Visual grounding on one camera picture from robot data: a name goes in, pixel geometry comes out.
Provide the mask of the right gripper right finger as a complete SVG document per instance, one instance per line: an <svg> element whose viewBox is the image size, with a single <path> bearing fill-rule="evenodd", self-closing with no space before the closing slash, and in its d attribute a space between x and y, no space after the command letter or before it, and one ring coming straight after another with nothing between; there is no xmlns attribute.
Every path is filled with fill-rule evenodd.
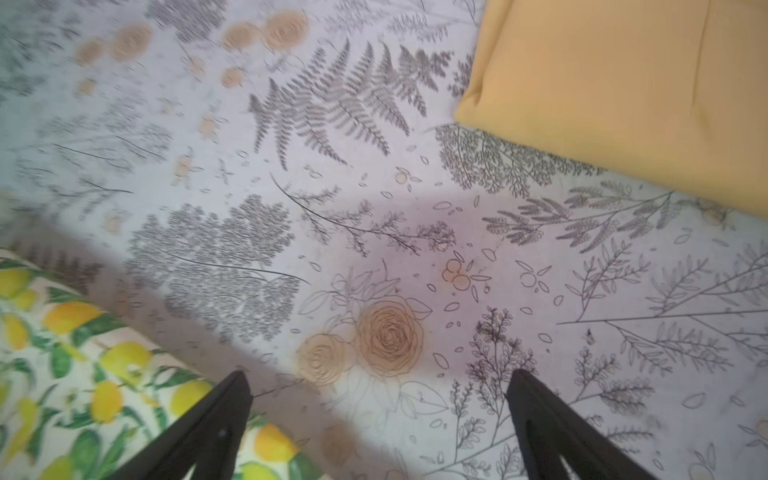
<svg viewBox="0 0 768 480"><path fill-rule="evenodd" d="M530 479L650 479L530 372L513 371L506 399Z"/></svg>

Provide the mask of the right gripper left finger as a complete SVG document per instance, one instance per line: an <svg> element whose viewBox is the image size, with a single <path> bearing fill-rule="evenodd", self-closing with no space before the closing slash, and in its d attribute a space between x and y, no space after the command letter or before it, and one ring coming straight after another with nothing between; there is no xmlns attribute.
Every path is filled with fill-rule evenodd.
<svg viewBox="0 0 768 480"><path fill-rule="evenodd" d="M152 443L109 475L113 480L233 477L253 397L231 372Z"/></svg>

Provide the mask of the lemon print skirt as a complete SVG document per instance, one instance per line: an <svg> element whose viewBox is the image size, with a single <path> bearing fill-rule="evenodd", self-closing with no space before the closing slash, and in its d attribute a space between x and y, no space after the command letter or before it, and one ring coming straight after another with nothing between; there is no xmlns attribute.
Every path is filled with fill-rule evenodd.
<svg viewBox="0 0 768 480"><path fill-rule="evenodd" d="M105 479L213 383L10 251L1 254L1 475Z"/></svg>

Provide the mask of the tan yellow skirt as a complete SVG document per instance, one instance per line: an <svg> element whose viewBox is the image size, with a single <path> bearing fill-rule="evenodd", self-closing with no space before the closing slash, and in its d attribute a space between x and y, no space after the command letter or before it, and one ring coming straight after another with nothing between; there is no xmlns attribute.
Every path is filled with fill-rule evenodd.
<svg viewBox="0 0 768 480"><path fill-rule="evenodd" d="M490 1L458 122L767 214L763 1Z"/></svg>

